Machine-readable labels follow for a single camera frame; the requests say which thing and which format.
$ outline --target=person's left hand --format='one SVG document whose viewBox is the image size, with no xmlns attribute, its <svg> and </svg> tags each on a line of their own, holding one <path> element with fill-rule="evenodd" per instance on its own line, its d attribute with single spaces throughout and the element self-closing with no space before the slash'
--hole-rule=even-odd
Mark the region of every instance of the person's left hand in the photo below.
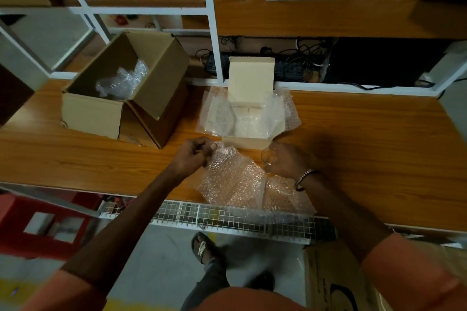
<svg viewBox="0 0 467 311">
<path fill-rule="evenodd" d="M 188 139 L 180 146 L 167 170 L 184 180 L 203 166 L 216 148 L 216 143 L 206 137 Z"/>
</svg>

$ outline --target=gray pants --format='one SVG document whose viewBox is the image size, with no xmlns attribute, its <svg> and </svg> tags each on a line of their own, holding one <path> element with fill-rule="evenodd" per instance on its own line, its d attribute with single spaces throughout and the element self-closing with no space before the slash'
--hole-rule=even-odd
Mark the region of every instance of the gray pants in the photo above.
<svg viewBox="0 0 467 311">
<path fill-rule="evenodd" d="M 211 294 L 230 286 L 225 275 L 225 267 L 217 258 L 211 259 L 205 266 L 204 277 L 196 283 L 187 296 L 180 311 L 189 311 L 198 307 Z"/>
</svg>

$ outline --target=orange shirt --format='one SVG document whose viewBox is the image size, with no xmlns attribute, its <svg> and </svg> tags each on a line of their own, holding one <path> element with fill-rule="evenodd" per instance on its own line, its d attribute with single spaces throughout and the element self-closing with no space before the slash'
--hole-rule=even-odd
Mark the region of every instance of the orange shirt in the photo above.
<svg viewBox="0 0 467 311">
<path fill-rule="evenodd" d="M 362 269 L 394 311 L 467 310 L 467 287 L 410 241 L 392 234 L 377 245 Z M 101 310 L 105 295 L 62 270 L 38 290 L 23 310 Z M 207 297 L 196 311 L 308 310 L 280 294 L 230 287 Z"/>
</svg>

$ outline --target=hand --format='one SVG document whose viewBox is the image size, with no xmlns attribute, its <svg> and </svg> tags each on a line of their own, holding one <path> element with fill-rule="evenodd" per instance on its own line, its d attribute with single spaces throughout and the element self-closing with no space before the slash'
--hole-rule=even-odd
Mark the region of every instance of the hand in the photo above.
<svg viewBox="0 0 467 311">
<path fill-rule="evenodd" d="M 216 143 L 206 137 L 188 139 L 180 146 L 167 170 L 184 180 L 203 166 L 216 148 Z"/>
<path fill-rule="evenodd" d="M 314 156 L 305 154 L 292 144 L 272 142 L 269 149 L 276 153 L 277 159 L 266 166 L 266 170 L 297 181 L 308 169 L 316 168 Z"/>
</svg>

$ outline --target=bracelet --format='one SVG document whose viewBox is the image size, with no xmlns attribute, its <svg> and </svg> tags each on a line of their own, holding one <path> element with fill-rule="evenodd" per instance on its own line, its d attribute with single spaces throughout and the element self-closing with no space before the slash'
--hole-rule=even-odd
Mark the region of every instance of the bracelet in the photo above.
<svg viewBox="0 0 467 311">
<path fill-rule="evenodd" d="M 303 187 L 298 187 L 300 185 L 300 183 L 305 179 L 305 177 L 307 177 L 308 175 L 317 175 L 319 173 L 318 170 L 313 170 L 313 169 L 308 169 L 307 171 L 305 171 L 304 174 L 302 174 L 300 176 L 300 178 L 298 179 L 298 181 L 295 182 L 295 190 L 298 191 L 298 192 L 301 192 L 303 190 L 305 190 Z"/>
</svg>

